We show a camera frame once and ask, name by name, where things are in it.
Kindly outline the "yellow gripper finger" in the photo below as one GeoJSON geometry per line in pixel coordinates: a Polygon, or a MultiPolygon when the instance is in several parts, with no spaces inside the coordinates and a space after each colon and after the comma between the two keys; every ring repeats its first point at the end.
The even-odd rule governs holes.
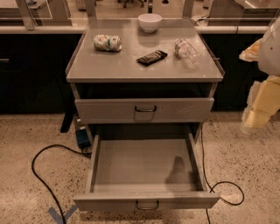
{"type": "Polygon", "coordinates": [[[242,51],[239,55],[239,59],[247,62],[258,61],[261,42],[262,39],[260,38],[254,44],[242,51]]]}
{"type": "Polygon", "coordinates": [[[253,134],[265,127],[280,109],[280,77],[270,75],[267,80],[255,81],[249,90],[247,107],[241,117],[241,131],[253,134]]]}

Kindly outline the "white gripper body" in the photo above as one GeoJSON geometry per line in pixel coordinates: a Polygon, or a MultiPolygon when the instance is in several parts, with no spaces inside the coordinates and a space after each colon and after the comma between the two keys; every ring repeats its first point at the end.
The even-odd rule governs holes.
{"type": "Polygon", "coordinates": [[[280,76],[280,17],[262,37],[258,67],[266,74],[280,76]]]}

